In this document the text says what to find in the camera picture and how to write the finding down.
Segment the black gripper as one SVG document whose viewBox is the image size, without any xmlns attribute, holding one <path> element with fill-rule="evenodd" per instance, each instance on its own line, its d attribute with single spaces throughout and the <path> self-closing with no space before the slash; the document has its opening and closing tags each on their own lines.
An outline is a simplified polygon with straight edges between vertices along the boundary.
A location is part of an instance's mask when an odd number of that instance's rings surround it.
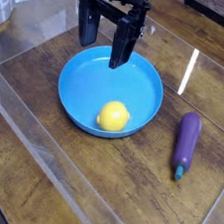
<svg viewBox="0 0 224 224">
<path fill-rule="evenodd" d="M 137 41 L 137 25 L 143 25 L 146 13 L 151 10 L 148 0 L 78 0 L 78 33 L 79 41 L 83 47 L 92 45 L 97 39 L 100 17 L 109 21 L 118 22 L 114 34 L 112 54 L 109 66 L 112 69 L 125 64 L 131 56 Z M 132 9 L 123 13 L 110 2 L 115 1 L 123 6 L 130 4 Z"/>
</svg>

